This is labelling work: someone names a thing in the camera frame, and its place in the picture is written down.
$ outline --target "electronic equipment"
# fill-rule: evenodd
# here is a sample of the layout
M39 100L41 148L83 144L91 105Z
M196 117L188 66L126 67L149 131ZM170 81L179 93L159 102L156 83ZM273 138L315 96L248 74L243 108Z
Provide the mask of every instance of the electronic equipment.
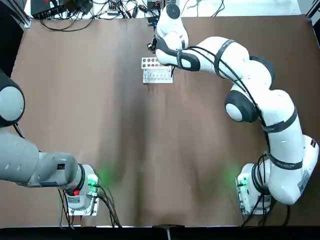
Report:
M63 0L30 0L30 9L35 19L46 19L67 10Z
M93 7L92 2L89 0L61 0L64 2L64 6L70 12L81 12L83 15L87 15Z
M118 16L120 14L120 11L119 11L117 3L111 1L109 3L107 10L106 10L106 13L110 16Z

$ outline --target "wire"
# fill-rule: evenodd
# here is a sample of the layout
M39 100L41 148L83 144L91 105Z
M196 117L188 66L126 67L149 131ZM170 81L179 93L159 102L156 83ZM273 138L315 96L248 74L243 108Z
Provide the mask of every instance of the wire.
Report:
M200 2L198 2L198 4L196 5L196 17L198 17L198 15L199 15L199 12L198 12L199 3L200 3Z
M212 52L210 52L210 51L208 51L208 50L206 50L206 49L204 49L204 48L202 48L202 47L199 47L199 46L189 46L188 48L186 48L186 50L192 50L192 51L200 54L200 55L203 56L205 59L207 59L212 65L215 64L211 59L209 59L209 58L208 58L207 56L205 56L203 53L201 53L201 52L199 52L199 51L197 51L197 50L195 50L195 49L201 49L201 50L203 50L203 51L205 51L205 52L213 55L214 57L216 57L216 55L215 55L214 53L212 53ZM234 81L230 76L228 76L228 75L227 75L224 71L222 71L220 68L219 68L219 71L220 71L223 75L225 75L232 83L236 84L239 88L241 88L244 92L246 92L245 89L244 89L238 82Z
M80 30L86 29L88 26L90 26L90 24L93 22L94 19L113 20L113 19L115 19L115 18L117 18L117 17L120 16L120 14L119 14L119 15L117 15L117 16L115 16L115 17L112 17L112 18L101 18L101 17L100 17L101 15L103 15L103 14L105 14L105 13L107 12L107 11L103 11L103 9L104 9L104 7L105 7L107 4L110 4L110 0L106 0L104 3L98 3L98 2L94 2L94 1L92 1L92 0L90 0L90 2L91 2L91 3L94 3L94 4L100 4L100 5L102 5L102 7L101 7L101 9L98 11L97 14L94 14L93 12L90 11L90 13L91 13L91 17L89 18L90 21L89 21L89 23L88 23L87 25L85 25L84 27L80 27L80 28L77 28L77 29L69 29L69 28L71 28L71 27L77 22L77 20L83 20L83 15L84 15L84 14L82 14L81 18L79 18L79 14L80 14L80 13L78 12L79 9L80 9L82 6L78 7L77 10L73 12L73 14L71 14L70 16L68 16L68 17L66 17L66 18L62 18L61 16L60 16L60 18L56 18L56 19L64 20L64 19L71 19L72 17L76 16L76 18L73 20L73 22L72 22L69 26L67 26L67 27L64 27L64 28L53 28L53 27L50 27L50 26L46 25L45 22L44 22L44 20L48 20L48 19L51 20L52 18L41 19L41 20L40 20L40 23L41 23L41 25L42 25L44 28L46 28L46 29L48 29L48 30L51 30L51 31L58 31L58 32L76 32L76 31L80 31ZM136 4L138 3L136 0L128 0L128 1L126 1L126 2L133 2L133 3L136 2ZM132 8L131 10L128 10L127 6L124 5L124 4L122 3L122 1L119 1L119 2L118 2L117 7L118 7L118 9L120 10L123 18L129 18L129 17L130 17L130 11L133 10L133 8Z
M122 228L120 222L117 220L114 212L112 211L109 202L108 202L107 200L105 200L103 197L99 196L99 195L98 195L98 198L101 199L101 200L103 201L103 203L107 206L107 208L108 208L108 210L109 210L109 214L111 215L111 218L110 218L111 224L112 224L113 221L114 221L114 223L115 223L119 228Z
M25 136L23 135L18 123L13 124L13 128L21 138L25 139Z
M110 194L111 199L108 197L106 191L104 190L104 188L103 188L102 186L98 185L98 188L100 188L100 189L103 191L103 193L104 193L104 195L105 195L105 198L107 199L108 203L111 203L112 211L113 211L113 216L114 216L114 218L115 218L115 222L117 222L118 225L120 225L120 221L119 221L119 218L118 218L118 214L117 214L117 212L116 212L115 200L114 200L114 197L112 196L112 193L111 193L110 189L109 189L108 187L106 188L106 189L108 190L109 194ZM110 214L111 223L113 223L113 222L112 222L112 218L113 218L113 217L112 217L111 212L110 212L109 214Z
M223 9L225 9L225 0L221 0L221 4L218 8L218 10L211 15L211 17L216 17L218 15L218 13L220 13Z
M205 52L213 55L214 57L216 57L216 55L215 55L214 53L212 53L212 52L208 51L207 49L205 49L205 48L203 48L203 47L200 47L200 46L190 46L190 47L188 47L188 48L186 48L186 49L191 49L191 48L201 49L201 50L203 50L203 51L205 51ZM251 101L252 101L252 103L253 103L253 105L254 105L257 113L259 114L260 123L261 123L261 125L262 125L263 127L265 127L265 126L266 126L266 122L265 122L265 119L264 119L264 117L263 117L263 115L262 115L262 112L261 112L259 106L257 105L256 101L255 101L254 98L252 97L252 95L251 95L250 91L248 90L247 86L244 84L244 82L240 79L240 77L235 73L235 71L233 71L233 69L232 69L228 64L226 64L222 59L220 59L220 62L223 63L223 64L225 65L225 67L235 76L235 78L237 79L237 81L239 81L239 82L241 83L241 85L242 85L241 89L242 89L242 90L249 96L249 98L251 99ZM264 132L264 136L265 136L265 140L266 140L266 143L267 143L267 146L268 146L268 151L270 151L270 143L269 143L268 134L267 134L266 132Z
M61 203L62 203L62 209L63 209L63 211L64 211L64 215L65 215L66 221L68 222L68 227L70 228L71 223L70 223L68 200L67 200L67 197L66 197L66 194L65 194L64 191L62 191L64 198L62 197L62 194L61 194L60 189L58 189L58 192L59 192L60 200L61 200ZM61 213L61 218L60 218L60 227L61 227L61 223L62 223L62 213Z
M62 216L63 216L63 210L64 210L64 208L61 206L61 215L60 215L60 223L59 223L59 226L60 226L60 228L62 229Z
M159 15L157 15L157 14L154 13L154 10L156 10L156 9L159 7L157 4L156 4L153 8L148 9L148 6L145 4L145 2L142 1L142 3L143 3L143 5L145 6L145 9L146 9L146 11L144 12L144 18L146 18L146 14L147 14L148 12L150 12L153 17L160 18Z
M257 168L258 168L258 175L260 178L260 183L263 184L263 187L266 185L266 169L265 169L265 158L264 158L264 154L262 154L259 159L258 159L258 163L257 163ZM261 176L261 171L260 171L260 160L262 159L263 162L263 179L264 181L262 181L262 176ZM265 191L262 193L262 226L265 225L266 221L267 221L267 217L266 217L266 209L265 209Z
M285 220L284 223L282 224L282 226L287 226L290 220L290 216L291 216L291 210L290 210L290 206L287 205L286 206L286 216L285 216Z
M247 222L249 222L249 220L253 217L254 211L256 210L256 208L257 208L257 206L258 206L258 203L260 202L261 198L262 198L262 194L259 196L258 201L256 201L253 209L252 209L251 212L250 212L250 215L249 215L249 216L246 218L246 220L242 223L241 227L245 227L246 224L247 224Z
M184 12L184 10L185 10L185 7L186 7L186 5L187 5L187 3L189 2L190 0L188 0L188 1L186 1L186 3L185 3L185 5L184 5L184 7L183 7L183 9L182 9L182 12L181 12L181 16L182 16L182 13Z

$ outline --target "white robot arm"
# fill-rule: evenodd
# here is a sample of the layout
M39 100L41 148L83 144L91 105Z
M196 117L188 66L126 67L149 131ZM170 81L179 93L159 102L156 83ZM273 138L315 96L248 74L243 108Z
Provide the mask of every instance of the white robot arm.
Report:
M208 37L197 46L188 47L179 7L173 3L163 9L155 38L153 52L161 64L211 72L231 80L233 86L225 99L227 114L237 122L261 122L269 158L246 164L236 177L242 213L259 215L263 208L268 211L270 194L282 204L294 204L315 168L319 146L303 135L290 96L283 90L270 90L275 78L273 66L223 37Z
M20 87L0 69L0 180L28 188L63 187L70 209L91 209L93 198L88 193L96 188L88 183L98 184L91 166L77 163L69 153L40 152L33 143L8 131L24 110Z

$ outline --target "connector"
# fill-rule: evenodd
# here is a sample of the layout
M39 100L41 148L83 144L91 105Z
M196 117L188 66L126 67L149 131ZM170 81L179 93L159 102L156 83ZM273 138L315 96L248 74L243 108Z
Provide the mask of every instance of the connector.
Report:
M92 191L88 192L86 195L89 196L89 197L92 197L92 198L97 198L98 197L98 193L92 192Z
M132 17L135 19L138 13L138 6L135 6L132 12Z
M141 11L145 12L145 13L148 12L148 9L147 9L145 6L143 6L143 5L138 5L138 8L139 8Z

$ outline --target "black cable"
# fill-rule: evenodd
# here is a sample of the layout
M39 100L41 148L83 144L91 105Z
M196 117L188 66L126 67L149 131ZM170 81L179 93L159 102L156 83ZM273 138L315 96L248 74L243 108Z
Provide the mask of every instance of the black cable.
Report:
M66 195L65 191L62 190L62 193L63 193L64 199L65 199L65 203L66 203L66 213L67 213L67 216L68 216L68 223L69 223L69 227L70 227L71 223L70 223L68 199L67 199L67 195Z
M145 6L145 9L146 9L146 11L144 12L144 18L146 18L146 14L147 14L148 12L150 12L153 17L160 18L159 15L157 15L157 14L155 14L155 13L153 12L155 9L157 9L158 6L154 6L153 8L148 9L148 6L145 4L145 2L142 1L142 3L143 3L143 5Z
M198 4L196 5L196 17L198 17L198 15L199 15L199 12L198 12L199 3L200 3L200 2L198 2Z
M95 2L95 1L92 1L92 0L90 0L90 2L93 3L93 4L100 4L100 5L105 4L104 2Z
M61 215L60 215L60 223L59 223L59 226L60 226L60 228L62 229L62 216L63 216L63 210L64 210L64 208L63 207L61 207Z
M66 211L66 208L65 208L65 202L64 202L64 199L63 199L62 194L60 192L60 189L58 189L58 192L59 192L59 196L60 196L60 200L61 200L61 204L62 204L62 209L64 211L64 215L65 215L66 221L68 222L68 226L70 227L71 223L70 223L70 215L69 215L69 206L68 206L68 200L66 198L66 194L63 192L63 196L65 197L67 211Z
M212 65L214 65L214 62L213 62L210 58L208 58L208 57L205 56L203 53L201 53L201 52L199 52L199 51L197 51L197 50L195 50L195 49L204 50L204 51L206 51L207 53L209 53L209 54L213 55L214 57L216 57L216 55L215 55L214 53L212 53L212 52L210 52L210 51L207 51L207 50L205 50L205 49L202 48L202 47L197 47L197 46L189 46L188 48L186 48L186 50L192 50L192 51L200 54L200 55L203 56L205 59L207 59ZM244 89L238 82L234 81L230 76L228 76L228 75L227 75L224 71L222 71L220 68L219 68L219 71L220 71L223 75L225 75L233 84L236 84L239 88L241 88L244 92L246 92L245 89Z
M120 11L122 17L123 17L124 19L127 19L128 16L125 14L126 11L124 10L124 7L123 7L122 2L119 1L115 6L116 6L116 8L118 8L118 10Z
M261 171L260 171L260 160L262 159L263 162L263 179L264 181L262 181L262 176L261 176ZM266 185L266 169L265 169L265 158L264 155L261 155L258 159L258 163L257 163L257 168L258 168L258 175L260 178L260 182L261 184L263 184L263 187L265 187ZM265 225L266 221L267 221L267 216L266 216L266 209L265 209L265 190L263 192L263 196L262 196L262 226Z
M214 57L216 57L216 55L210 51L208 51L207 49L203 48L203 47L200 47L200 46L190 46L188 47L187 49L190 49L190 48L195 48L195 49L201 49L211 55L213 55ZM241 83L242 87L241 88L245 93L247 93L247 95L249 96L249 98L251 99L256 111L258 112L259 114L259 118L260 118L260 123L263 127L266 126L266 122L265 122L265 119L262 115L262 112L261 110L259 109L259 106L257 105L256 101L254 100L254 98L252 97L250 91L248 90L247 86L244 84L244 82L240 79L240 77L235 73L235 71L228 65L226 64L222 59L220 59L220 62L223 63L225 65L225 67L235 76L235 78ZM267 146L268 146L268 151L270 150L270 143L269 143L269 137L268 137L268 134L266 132L264 132L264 136L265 136L265 139L266 139L266 143L267 143Z
M249 220L254 216L254 212L255 212L255 210L256 210L256 208L257 208L257 206L258 206L258 203L260 202L261 198L262 198L262 194L259 196L258 200L256 201L256 203L255 203L252 211L250 212L250 215L249 215L249 216L246 218L246 220L241 224L241 227L245 227L246 224L247 224L247 222L249 222Z
M218 8L218 10L211 15L211 17L216 17L218 15L218 13L220 13L223 9L225 9L225 0L221 0L221 4Z
M285 220L282 224L283 227L287 226L290 220L290 216L291 216L291 210L290 210L290 206L287 205L286 206L286 216L285 216Z
M131 19L132 18L132 16L131 16L131 13L130 13L130 11L128 10L128 8L127 8L127 4L124 4L122 1L120 1L121 2L121 5L122 5L122 7L123 7L123 9L124 9L124 11L125 11L125 13L126 13L126 15L127 15L127 17L129 18L129 19Z
M115 200L114 200L114 197L112 196L112 193L111 193L110 189L108 187L106 188L108 190L109 194L110 194L110 197L111 197L112 201L110 200L110 198L108 197L105 189L102 186L97 185L97 187L100 188L103 191L107 202L111 203L112 210L113 210L113 215L114 215L114 218L116 220L115 222L118 222L120 224L119 217L118 217L118 214L117 214L117 211L116 211Z
M13 128L21 138L25 139L25 137L22 135L21 131L19 130L18 123L13 124Z
M45 28L47 28L47 29L49 29L49 30L51 30L51 31L58 31L58 32L76 32L76 31L80 31L80 30L86 29L86 28L93 22L93 20L94 20L95 18L101 19L100 16L105 13L105 12L102 12L102 10L103 10L103 8L106 6L106 4L108 4L108 3L109 3L109 0L106 0L104 3L102 3L103 6L101 7L101 9L99 10L99 12L98 12L97 14L93 14L93 15L92 15L92 13L91 13L92 16L89 18L89 19L91 19L90 22L89 22L86 26L81 27L81 28L70 29L70 30L69 30L69 28L72 27L72 26L76 23L76 21L79 19L79 13L78 13L78 15L76 16L76 19L75 19L69 26L64 27L64 28L58 29L58 28L49 27L49 26L47 26L47 25L44 23L44 20L40 20L40 23L41 23L41 25L42 25L43 27L45 27ZM117 18L118 16L119 16L119 15L117 15L117 16L115 16L115 17L113 17L113 18L103 18L103 19L112 20L112 19Z
M98 195L98 198L101 199L101 201L103 201L103 203L107 206L107 208L109 209L109 213L111 214L111 218L114 220L114 222L117 224L117 226L119 228L122 228L121 224L117 221L113 211L111 210L109 203L103 197L101 197L99 195Z
M182 11L181 11L181 14L180 14L180 16L182 16L182 13L184 12L184 10L185 10L185 7L186 7L186 5L187 5L187 3L188 3L189 1L190 1L190 0L186 1L185 5L184 5L184 7L183 7L183 9L182 9Z

